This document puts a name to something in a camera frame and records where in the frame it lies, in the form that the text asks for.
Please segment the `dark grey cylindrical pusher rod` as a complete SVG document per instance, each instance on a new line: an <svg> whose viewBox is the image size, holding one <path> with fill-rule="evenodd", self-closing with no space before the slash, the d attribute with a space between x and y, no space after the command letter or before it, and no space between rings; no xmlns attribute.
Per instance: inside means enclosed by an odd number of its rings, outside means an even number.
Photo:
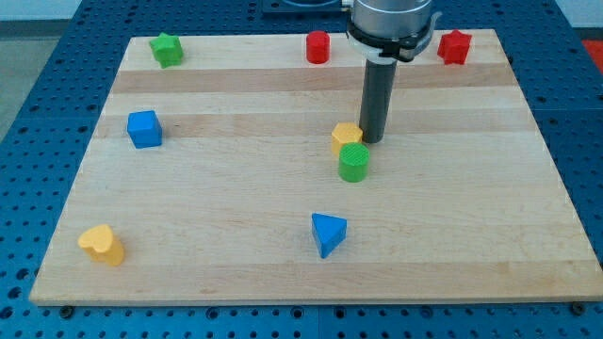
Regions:
<svg viewBox="0 0 603 339"><path fill-rule="evenodd" d="M383 139L396 69L396 62L386 65L366 62L359 118L365 143L374 144Z"/></svg>

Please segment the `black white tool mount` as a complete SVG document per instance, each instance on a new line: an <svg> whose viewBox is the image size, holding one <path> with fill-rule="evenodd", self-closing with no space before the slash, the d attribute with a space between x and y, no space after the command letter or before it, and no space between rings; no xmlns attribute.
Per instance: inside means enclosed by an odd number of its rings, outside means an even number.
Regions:
<svg viewBox="0 0 603 339"><path fill-rule="evenodd" d="M370 36L348 20L346 36L356 52L375 64L411 62L431 43L436 23L441 16L442 13L437 11L417 33L395 39Z"/></svg>

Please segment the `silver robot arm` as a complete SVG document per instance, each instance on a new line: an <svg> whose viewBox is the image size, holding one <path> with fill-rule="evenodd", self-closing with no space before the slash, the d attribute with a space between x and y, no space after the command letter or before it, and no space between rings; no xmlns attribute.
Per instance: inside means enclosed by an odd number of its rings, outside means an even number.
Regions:
<svg viewBox="0 0 603 339"><path fill-rule="evenodd" d="M359 117L365 143L383 139L398 64L429 46L440 17L431 0L353 0L347 38L366 60Z"/></svg>

